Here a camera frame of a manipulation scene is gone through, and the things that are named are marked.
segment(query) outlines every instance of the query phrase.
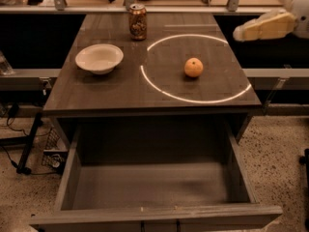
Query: orange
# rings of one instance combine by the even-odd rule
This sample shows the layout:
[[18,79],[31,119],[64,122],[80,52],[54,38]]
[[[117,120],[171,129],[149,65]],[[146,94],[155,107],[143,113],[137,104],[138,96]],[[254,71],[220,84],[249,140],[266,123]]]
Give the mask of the orange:
[[190,77],[198,77],[203,72],[203,63],[198,58],[190,58],[185,62],[184,73]]

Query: bowl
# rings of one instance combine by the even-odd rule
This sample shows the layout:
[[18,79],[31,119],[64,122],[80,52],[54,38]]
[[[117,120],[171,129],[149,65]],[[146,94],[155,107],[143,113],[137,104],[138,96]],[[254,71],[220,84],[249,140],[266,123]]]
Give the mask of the bowl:
[[82,49],[75,58],[76,65],[94,74],[106,74],[123,60],[124,53],[115,45],[94,44]]

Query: soda can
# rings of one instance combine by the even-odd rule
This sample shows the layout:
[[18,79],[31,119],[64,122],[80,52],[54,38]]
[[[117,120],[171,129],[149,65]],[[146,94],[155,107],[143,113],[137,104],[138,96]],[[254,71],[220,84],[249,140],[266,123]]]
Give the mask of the soda can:
[[142,4],[132,4],[129,7],[129,32],[134,40],[145,40],[147,37],[146,8]]

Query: open drawer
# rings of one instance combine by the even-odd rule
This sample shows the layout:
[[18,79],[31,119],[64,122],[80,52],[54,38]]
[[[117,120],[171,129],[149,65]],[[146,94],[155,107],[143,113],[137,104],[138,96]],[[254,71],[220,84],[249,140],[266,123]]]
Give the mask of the open drawer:
[[80,119],[46,232],[261,228],[282,214],[258,204],[221,115]]

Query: terrazzo floor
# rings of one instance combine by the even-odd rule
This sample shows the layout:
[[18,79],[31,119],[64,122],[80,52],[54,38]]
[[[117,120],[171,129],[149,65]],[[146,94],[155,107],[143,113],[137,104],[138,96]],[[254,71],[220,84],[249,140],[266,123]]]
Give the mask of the terrazzo floor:
[[[27,161],[33,173],[48,173],[42,165],[42,150],[51,127],[43,118],[34,147]],[[33,118],[16,118],[15,129],[28,132]],[[0,138],[15,137],[21,132],[6,127],[0,119]],[[256,232],[303,232],[307,214],[307,184],[305,166],[298,163],[303,150],[309,147],[309,117],[258,116],[250,122],[240,143],[241,159],[258,201],[280,205],[283,215]],[[18,162],[22,147],[11,147],[9,154]],[[28,225],[32,215],[52,212],[57,189],[61,181],[58,174],[17,174],[7,153],[0,149],[0,232],[34,232]]]

